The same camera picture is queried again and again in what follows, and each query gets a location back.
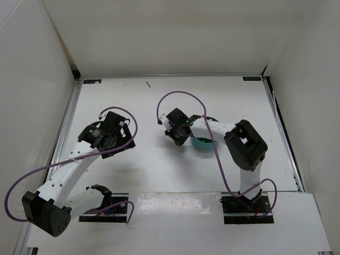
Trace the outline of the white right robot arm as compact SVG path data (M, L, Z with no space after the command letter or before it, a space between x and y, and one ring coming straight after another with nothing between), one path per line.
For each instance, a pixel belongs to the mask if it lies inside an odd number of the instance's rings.
M260 172L268 146L250 122L241 120L228 124L199 115L187 117L175 108L168 115L161 115L158 124L165 127L165 135L178 146L189 137L226 145L231 158L240 168L240 188L236 196L249 207L259 200L262 193Z

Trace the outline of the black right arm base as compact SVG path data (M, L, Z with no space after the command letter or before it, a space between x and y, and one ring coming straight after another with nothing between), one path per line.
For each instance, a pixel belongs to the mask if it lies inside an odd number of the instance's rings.
M252 205L246 198L223 195L220 198L225 225L273 224L274 217L268 194L262 194Z

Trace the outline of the green square lego brick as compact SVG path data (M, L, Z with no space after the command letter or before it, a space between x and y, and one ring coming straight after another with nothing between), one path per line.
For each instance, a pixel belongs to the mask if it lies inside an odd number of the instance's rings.
M212 141L210 139L207 139L207 138L197 138L197 140L202 142L202 143L212 143Z

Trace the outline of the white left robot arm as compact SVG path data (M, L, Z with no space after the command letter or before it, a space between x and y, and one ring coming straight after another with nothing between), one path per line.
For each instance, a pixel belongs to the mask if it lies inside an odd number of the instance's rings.
M98 122L85 127L69 154L70 162L62 164L36 192L28 191L22 197L28 222L57 237L78 216L97 217L120 207L121 202L112 202L112 192L99 184L88 186L76 195L71 195L71 191L96 159L135 146L129 123L128 118L108 112Z

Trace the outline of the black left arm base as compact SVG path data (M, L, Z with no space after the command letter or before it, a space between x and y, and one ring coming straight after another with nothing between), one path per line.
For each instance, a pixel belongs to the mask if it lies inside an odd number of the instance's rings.
M121 201L128 201L128 199L128 193L113 193L104 208ZM83 223L125 223L128 219L128 209L131 207L128 203L122 203L99 214L80 215L78 221Z

